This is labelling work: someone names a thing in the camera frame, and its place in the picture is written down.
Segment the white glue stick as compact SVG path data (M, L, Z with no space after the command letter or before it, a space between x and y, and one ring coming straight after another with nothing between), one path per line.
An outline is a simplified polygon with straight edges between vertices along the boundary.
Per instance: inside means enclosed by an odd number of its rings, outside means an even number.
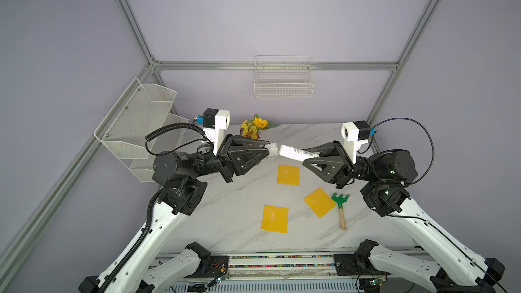
M279 146L276 142L265 145L265 148L269 152L269 156L280 156L290 160L304 162L305 160L320 157L317 153L312 153L302 149L297 149L293 146L281 145Z

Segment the yellow envelope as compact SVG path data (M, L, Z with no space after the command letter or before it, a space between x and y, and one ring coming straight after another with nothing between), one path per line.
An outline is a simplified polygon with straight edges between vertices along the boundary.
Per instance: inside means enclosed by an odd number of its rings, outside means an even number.
M300 168L292 165L279 165L277 183L284 185L300 185Z
M265 205L261 229L275 233L287 233L288 231L289 209Z
M322 188L316 189L303 200L318 218L324 217L336 207L336 203Z

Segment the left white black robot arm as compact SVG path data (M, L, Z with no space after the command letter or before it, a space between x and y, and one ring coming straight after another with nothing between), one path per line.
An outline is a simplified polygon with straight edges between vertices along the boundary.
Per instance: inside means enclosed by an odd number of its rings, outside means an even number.
M212 142L212 151L179 150L155 156L153 180L161 186L147 205L144 225L115 261L100 275L87 277L80 292L163 292L197 271L206 272L211 253L197 242L157 267L151 264L174 231L195 211L207 188L201 176L220 174L227 183L246 174L264 158L278 153L268 141L228 134Z

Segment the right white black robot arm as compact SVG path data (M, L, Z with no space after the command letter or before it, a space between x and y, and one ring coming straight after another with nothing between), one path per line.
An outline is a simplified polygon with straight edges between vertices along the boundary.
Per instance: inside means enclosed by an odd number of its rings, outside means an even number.
M353 161L340 142L333 141L305 149L303 165L339 189L351 180L364 181L360 192L368 208L403 230L432 258L417 259L364 240L354 252L361 274L396 275L430 292L494 292L501 287L504 265L447 233L406 190L417 177L408 151L394 149Z

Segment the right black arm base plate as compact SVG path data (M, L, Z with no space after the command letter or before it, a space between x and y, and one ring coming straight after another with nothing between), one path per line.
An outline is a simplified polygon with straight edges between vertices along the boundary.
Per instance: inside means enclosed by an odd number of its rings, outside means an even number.
M375 269L367 258L355 254L334 254L333 259L338 276L389 275L389 273Z

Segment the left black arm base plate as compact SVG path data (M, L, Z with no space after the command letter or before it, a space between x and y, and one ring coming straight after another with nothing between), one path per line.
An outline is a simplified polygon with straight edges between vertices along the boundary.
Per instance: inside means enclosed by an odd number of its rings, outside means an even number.
M224 274L229 268L229 256L212 255L207 261L202 261L197 271L185 277L189 278L216 278Z

